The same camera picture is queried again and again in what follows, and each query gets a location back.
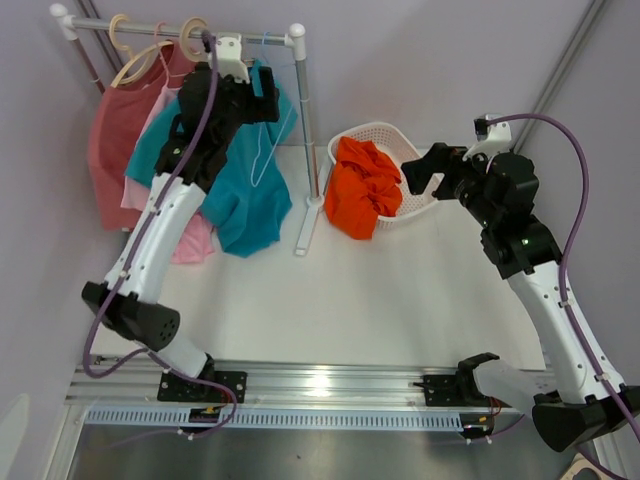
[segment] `white table surface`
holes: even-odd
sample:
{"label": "white table surface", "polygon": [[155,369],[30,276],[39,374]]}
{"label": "white table surface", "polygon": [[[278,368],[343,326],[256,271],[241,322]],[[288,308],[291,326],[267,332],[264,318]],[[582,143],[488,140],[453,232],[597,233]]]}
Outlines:
{"label": "white table surface", "polygon": [[[202,265],[169,268],[160,303],[180,312],[196,345],[224,360],[429,367],[493,352],[514,367],[544,369],[531,319],[457,202],[368,242],[322,214],[308,255],[296,257],[308,195],[304,151],[281,147],[277,155],[293,201],[282,240],[248,259],[216,246]],[[132,348],[101,326],[93,351]]]}

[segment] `cable clip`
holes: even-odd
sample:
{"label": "cable clip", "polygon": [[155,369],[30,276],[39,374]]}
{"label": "cable clip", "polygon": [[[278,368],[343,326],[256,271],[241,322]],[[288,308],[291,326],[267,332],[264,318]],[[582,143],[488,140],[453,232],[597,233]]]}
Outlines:
{"label": "cable clip", "polygon": [[567,298],[563,302],[558,302],[558,305],[560,305],[560,308],[566,308],[566,307],[572,307],[574,303],[575,302],[574,302],[573,298]]}

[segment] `pink hanger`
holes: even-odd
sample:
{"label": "pink hanger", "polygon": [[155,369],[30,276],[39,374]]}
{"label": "pink hanger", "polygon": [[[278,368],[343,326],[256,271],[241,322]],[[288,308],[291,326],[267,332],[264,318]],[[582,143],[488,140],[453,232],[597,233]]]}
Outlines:
{"label": "pink hanger", "polygon": [[[159,22],[156,27],[153,29],[153,43],[155,43],[157,46],[159,45],[160,41],[158,40],[158,34],[159,34],[159,30],[160,27],[162,27],[163,25],[166,25],[167,22]],[[167,61],[164,59],[164,55],[162,55],[162,52],[160,51],[160,47],[158,46],[158,57],[160,57],[160,62],[162,63],[162,68],[164,69],[164,73],[167,75],[167,81],[165,82],[164,86],[165,87],[169,87],[169,80],[171,78],[178,78],[178,77],[185,77],[188,75],[188,73],[183,73],[180,75],[171,75],[171,72],[169,71],[169,66],[167,65]]]}

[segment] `metal base plate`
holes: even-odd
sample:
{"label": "metal base plate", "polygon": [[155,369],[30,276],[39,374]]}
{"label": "metal base plate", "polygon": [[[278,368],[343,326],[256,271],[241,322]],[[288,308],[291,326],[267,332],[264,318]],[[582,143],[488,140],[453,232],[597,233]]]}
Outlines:
{"label": "metal base plate", "polygon": [[[244,403],[247,372],[216,370],[212,381],[227,387],[236,395],[238,403]],[[162,374],[157,398],[160,402],[179,403],[229,403],[230,401],[222,391],[187,382],[172,373]]]}
{"label": "metal base plate", "polygon": [[[119,357],[95,357],[104,368],[109,368]],[[425,375],[454,375],[454,368],[419,368],[392,366],[312,365],[266,362],[235,362],[218,360],[220,372],[247,372],[244,405],[241,410],[253,408],[324,409],[334,411],[437,411],[486,414],[486,406],[432,407],[425,404],[424,389],[415,383]],[[540,384],[555,388],[553,371],[529,372]],[[82,366],[73,376],[67,393],[68,405],[109,406],[184,406],[202,408],[211,402],[184,401],[168,404],[157,400],[158,385],[163,371],[151,359],[134,358],[122,368],[102,379],[87,377]],[[515,414],[503,408],[501,417]]]}

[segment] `black mounting bracket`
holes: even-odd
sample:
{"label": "black mounting bracket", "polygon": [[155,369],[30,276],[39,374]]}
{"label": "black mounting bracket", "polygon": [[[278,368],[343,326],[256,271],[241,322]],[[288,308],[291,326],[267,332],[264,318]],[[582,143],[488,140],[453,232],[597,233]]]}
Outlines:
{"label": "black mounting bracket", "polygon": [[[244,396],[247,391],[247,372],[216,370],[214,361],[208,358],[202,373],[198,376],[200,380],[219,383],[231,390],[238,400],[244,403]],[[230,403],[227,395],[213,387],[189,382],[177,377],[173,373],[163,373],[158,386],[159,402],[181,402],[181,403]]]}
{"label": "black mounting bracket", "polygon": [[473,370],[481,363],[497,360],[493,353],[482,353],[458,362],[455,374],[428,374],[421,383],[414,383],[424,393],[428,407],[491,407],[489,397],[478,391],[473,379]]}

